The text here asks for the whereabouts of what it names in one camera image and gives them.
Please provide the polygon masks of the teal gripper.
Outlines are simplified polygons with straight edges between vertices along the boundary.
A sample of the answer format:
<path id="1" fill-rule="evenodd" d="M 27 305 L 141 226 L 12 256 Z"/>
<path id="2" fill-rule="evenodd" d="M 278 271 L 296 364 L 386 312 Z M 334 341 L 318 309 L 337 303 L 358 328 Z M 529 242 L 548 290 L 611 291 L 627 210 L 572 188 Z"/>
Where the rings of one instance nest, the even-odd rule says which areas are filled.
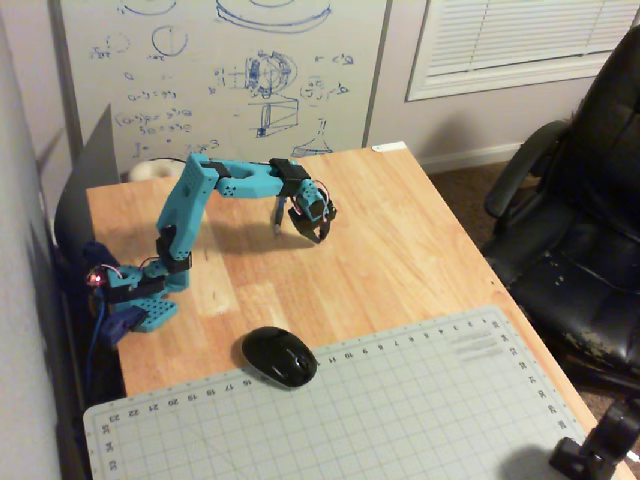
<path id="1" fill-rule="evenodd" d="M 289 218 L 296 231 L 306 239 L 322 243 L 329 235 L 336 209 L 327 190 L 313 180 L 302 180 L 291 197 Z"/>

